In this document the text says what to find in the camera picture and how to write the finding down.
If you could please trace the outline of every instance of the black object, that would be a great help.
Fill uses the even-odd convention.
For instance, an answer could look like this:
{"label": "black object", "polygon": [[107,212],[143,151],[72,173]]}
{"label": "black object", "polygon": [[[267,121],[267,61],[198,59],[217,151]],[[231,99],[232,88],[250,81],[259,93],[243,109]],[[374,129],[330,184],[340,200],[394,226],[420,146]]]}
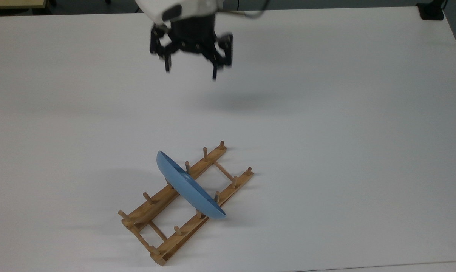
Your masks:
{"label": "black object", "polygon": [[416,7],[419,9],[421,19],[430,21],[442,21],[444,14],[442,12],[441,5],[445,0],[433,0],[429,4],[418,3]]}
{"label": "black object", "polygon": [[[171,22],[171,29],[154,24],[150,33],[150,53],[164,60],[166,72],[171,70],[171,55],[178,50],[202,54],[213,64],[213,80],[218,69],[231,66],[233,59],[233,34],[217,37],[214,33],[215,14],[204,17],[191,17]],[[161,45],[160,38],[165,34],[171,43]],[[216,49],[216,43],[224,51],[224,57]]]}
{"label": "black object", "polygon": [[166,10],[163,14],[162,14],[162,20],[163,21],[169,21],[171,19],[174,19],[176,17],[179,17],[181,16],[181,12],[182,12],[182,6],[181,5],[175,5],[174,7]]}

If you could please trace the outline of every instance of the floor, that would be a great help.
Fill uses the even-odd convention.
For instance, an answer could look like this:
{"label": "floor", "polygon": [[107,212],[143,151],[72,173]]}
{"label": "floor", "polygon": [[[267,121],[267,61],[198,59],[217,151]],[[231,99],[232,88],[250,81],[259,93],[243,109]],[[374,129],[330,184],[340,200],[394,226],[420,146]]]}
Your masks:
{"label": "floor", "polygon": [[[104,0],[57,0],[55,7],[49,9],[52,14],[109,14],[133,13],[138,8],[134,0],[111,0],[110,5]],[[240,10],[257,10],[265,0],[239,0]],[[269,9],[320,9],[353,7],[414,6],[418,2],[429,0],[271,0]],[[224,8],[235,10],[238,0],[224,0]],[[449,0],[444,10],[456,38],[456,0]],[[33,15],[32,10],[22,12],[0,11],[0,15]]]}

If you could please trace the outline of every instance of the blue plate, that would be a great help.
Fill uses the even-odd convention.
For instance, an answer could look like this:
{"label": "blue plate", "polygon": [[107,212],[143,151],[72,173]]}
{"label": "blue plate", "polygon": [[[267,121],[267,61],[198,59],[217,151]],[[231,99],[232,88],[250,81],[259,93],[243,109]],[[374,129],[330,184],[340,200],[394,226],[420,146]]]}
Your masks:
{"label": "blue plate", "polygon": [[204,215],[213,219],[226,217],[223,209],[212,199],[193,178],[164,152],[157,153],[157,167],[174,187],[191,205]]}

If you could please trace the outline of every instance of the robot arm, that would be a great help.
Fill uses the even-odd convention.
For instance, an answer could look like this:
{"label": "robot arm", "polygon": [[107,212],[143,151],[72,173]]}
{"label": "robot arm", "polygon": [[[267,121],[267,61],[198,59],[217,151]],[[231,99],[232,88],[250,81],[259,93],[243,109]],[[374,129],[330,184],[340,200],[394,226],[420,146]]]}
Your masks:
{"label": "robot arm", "polygon": [[[178,50],[202,54],[213,64],[213,80],[218,69],[231,66],[233,34],[217,37],[214,33],[216,12],[223,0],[136,0],[142,11],[154,22],[150,34],[150,53],[164,60],[166,72],[171,69],[171,55]],[[169,29],[164,23],[170,22]],[[171,43],[161,45],[168,35]]]}
{"label": "robot arm", "polygon": [[136,0],[142,11],[154,22],[176,21],[215,14],[223,0]]}

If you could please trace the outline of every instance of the white table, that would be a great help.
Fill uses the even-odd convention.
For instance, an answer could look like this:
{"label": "white table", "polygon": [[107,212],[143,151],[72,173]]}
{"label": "white table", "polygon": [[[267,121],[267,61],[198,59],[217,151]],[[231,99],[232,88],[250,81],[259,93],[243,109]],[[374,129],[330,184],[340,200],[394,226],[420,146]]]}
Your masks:
{"label": "white table", "polygon": [[[218,16],[170,74],[143,14],[0,18],[0,270],[279,272],[456,261],[456,42],[417,8]],[[257,174],[159,267],[120,223],[163,150]],[[210,194],[226,186],[210,169]],[[178,198],[166,234],[195,213]],[[146,239],[156,245],[156,237]]]}

